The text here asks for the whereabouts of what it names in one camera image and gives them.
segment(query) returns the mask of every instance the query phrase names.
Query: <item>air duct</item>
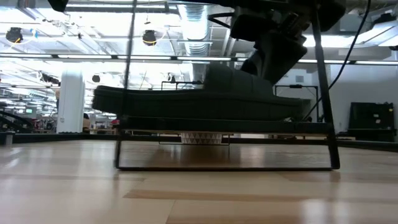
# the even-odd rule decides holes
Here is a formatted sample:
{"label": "air duct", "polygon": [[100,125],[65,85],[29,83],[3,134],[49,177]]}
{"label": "air duct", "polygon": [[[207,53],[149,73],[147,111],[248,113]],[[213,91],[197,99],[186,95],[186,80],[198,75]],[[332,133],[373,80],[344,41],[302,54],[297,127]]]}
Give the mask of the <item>air duct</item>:
{"label": "air duct", "polygon": [[[206,40],[208,38],[208,6],[179,5],[178,10],[182,18],[182,34],[186,40]],[[209,45],[206,43],[185,43],[188,56],[208,56]],[[206,65],[193,63],[193,77],[191,81],[203,81]]]}

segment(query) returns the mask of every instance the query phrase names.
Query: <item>metal frame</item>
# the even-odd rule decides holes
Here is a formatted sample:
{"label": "metal frame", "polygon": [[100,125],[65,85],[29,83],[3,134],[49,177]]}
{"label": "metal frame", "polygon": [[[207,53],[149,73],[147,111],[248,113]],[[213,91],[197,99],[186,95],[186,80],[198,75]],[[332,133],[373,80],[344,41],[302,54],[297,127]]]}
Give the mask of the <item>metal frame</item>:
{"label": "metal frame", "polygon": [[[137,0],[134,0],[133,5],[136,6]],[[135,10],[133,6],[133,20],[131,24],[131,30],[134,29],[134,15]],[[173,119],[173,118],[131,118],[133,127],[129,129],[136,130],[150,130],[150,131],[168,131],[172,130],[175,132],[184,131],[205,131],[205,132],[216,132],[216,133],[245,133],[248,128],[251,133],[317,133],[324,134],[327,138],[328,150],[330,155],[330,167],[255,167],[255,168],[244,168],[244,167],[124,167],[120,165],[121,157],[121,144],[123,137],[118,136],[115,148],[114,166],[119,170],[131,170],[131,171],[324,171],[333,170],[340,168],[340,158],[338,154],[338,146],[336,141],[335,129],[333,125],[333,115],[331,111],[330,96],[328,90],[328,81],[326,76],[325,59],[323,56],[323,48],[321,46],[321,32],[320,23],[318,18],[318,9],[314,5],[312,16],[312,27],[313,35],[315,39],[315,55],[317,58],[318,65],[318,79],[320,84],[320,91],[322,94],[322,106],[325,115],[325,123],[283,123],[283,122],[268,122],[268,121],[231,121],[231,120],[207,120],[207,119]],[[128,55],[131,54],[132,38],[129,38],[129,51]],[[126,94],[127,84],[129,75],[129,64],[130,60],[126,59],[126,72],[124,77],[124,94],[122,99],[122,109],[126,107]]]}
{"label": "metal frame", "polygon": [[[277,89],[278,89],[278,87],[289,87],[289,88],[303,88],[303,87],[305,87],[305,88],[314,88],[315,89],[315,97],[316,97],[316,99],[319,99],[319,92],[318,92],[318,87],[317,86],[310,86],[310,85],[274,85],[274,94],[275,94],[275,96],[277,96],[277,94],[278,94],[278,92],[277,92]],[[317,113],[317,120],[316,120],[316,122],[321,122],[320,121],[320,117],[319,117],[319,106],[318,106],[318,104],[316,105],[316,107],[315,107],[315,109],[316,109],[316,113]]]}

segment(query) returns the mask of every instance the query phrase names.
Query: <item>black metal table leg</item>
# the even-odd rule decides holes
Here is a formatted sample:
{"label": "black metal table leg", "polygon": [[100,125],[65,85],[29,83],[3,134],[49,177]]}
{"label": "black metal table leg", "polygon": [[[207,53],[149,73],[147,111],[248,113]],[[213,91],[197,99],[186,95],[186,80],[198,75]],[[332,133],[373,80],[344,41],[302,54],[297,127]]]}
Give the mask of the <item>black metal table leg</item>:
{"label": "black metal table leg", "polygon": [[330,164],[332,169],[339,169],[340,158],[338,155],[335,126],[333,124],[333,113],[331,110],[328,77],[326,74],[325,58],[323,55],[323,48],[321,43],[321,31],[317,9],[315,9],[313,12],[312,30],[315,39],[315,56],[317,58],[318,65],[318,79],[322,96],[323,114],[325,115],[325,122],[330,124],[330,130],[327,137],[330,153]]}

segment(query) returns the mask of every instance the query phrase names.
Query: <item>wooden floor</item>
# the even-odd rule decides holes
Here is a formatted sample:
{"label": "wooden floor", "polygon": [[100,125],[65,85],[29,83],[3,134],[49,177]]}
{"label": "wooden floor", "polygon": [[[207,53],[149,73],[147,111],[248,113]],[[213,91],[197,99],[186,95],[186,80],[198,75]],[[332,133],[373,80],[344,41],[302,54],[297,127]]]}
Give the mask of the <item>wooden floor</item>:
{"label": "wooden floor", "polygon": [[[328,166],[324,146],[125,142],[129,166]],[[118,172],[113,141],[0,147],[1,224],[398,223],[398,154],[340,149],[334,172]]]}

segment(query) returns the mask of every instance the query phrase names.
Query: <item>ceiling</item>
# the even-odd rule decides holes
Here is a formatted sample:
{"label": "ceiling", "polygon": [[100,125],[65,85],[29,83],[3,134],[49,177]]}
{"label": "ceiling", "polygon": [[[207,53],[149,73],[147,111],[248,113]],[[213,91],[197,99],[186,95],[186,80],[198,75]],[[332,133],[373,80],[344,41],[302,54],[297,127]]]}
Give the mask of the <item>ceiling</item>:
{"label": "ceiling", "polygon": [[[17,7],[15,0],[5,0],[0,3],[0,52],[15,54],[88,54],[88,55],[126,55],[127,37],[131,22],[131,14],[128,1],[70,1],[71,6],[66,13],[55,12],[46,0],[22,1],[27,4],[35,2],[34,6]],[[387,10],[395,12],[396,1],[374,1],[373,14],[370,20],[378,17],[380,13]],[[348,1],[349,11],[363,9],[365,1]],[[163,2],[139,1],[140,13],[136,14],[134,27],[133,55],[185,55],[182,20],[175,13],[177,5],[175,1],[169,1],[170,11],[168,14],[161,13],[164,10]],[[221,6],[208,6],[208,13],[231,12],[232,9]],[[339,23],[336,29],[345,30],[343,37],[347,43],[350,35],[358,28],[361,17],[358,14],[347,15],[349,21]],[[23,41],[20,44],[10,43],[6,38],[6,32],[11,27],[22,28]],[[236,54],[247,55],[253,50],[253,43],[243,40],[234,41],[229,38],[229,31],[224,27],[209,22],[210,44],[209,56],[235,56]],[[145,30],[154,30],[158,39],[154,46],[147,46],[142,41]],[[387,47],[377,47],[380,42],[398,34],[393,30],[384,39],[373,43],[370,48],[356,48],[352,59],[375,60],[384,59],[391,55]],[[311,44],[311,34],[306,45],[308,54],[304,58],[313,59],[315,54]],[[333,47],[334,39],[338,32],[326,33],[324,40],[325,58],[330,60],[341,60],[345,57],[346,46]],[[93,89],[97,85],[122,86],[125,69],[124,62],[75,62],[80,63],[85,71],[86,80],[86,105],[90,110]],[[50,83],[43,81],[43,74],[61,79],[65,63],[62,60],[23,60],[19,58],[0,58],[1,84],[34,86],[35,88],[1,88],[0,100],[10,105],[26,105],[25,101],[5,100],[4,98],[28,98],[44,99],[46,108],[41,110],[48,113],[55,106],[54,91],[49,88]],[[188,81],[192,76],[190,63],[132,63],[130,69],[130,88],[148,89],[161,88],[162,81],[168,79],[170,74],[175,75],[177,80]],[[93,75],[99,75],[101,81],[92,81]]]}

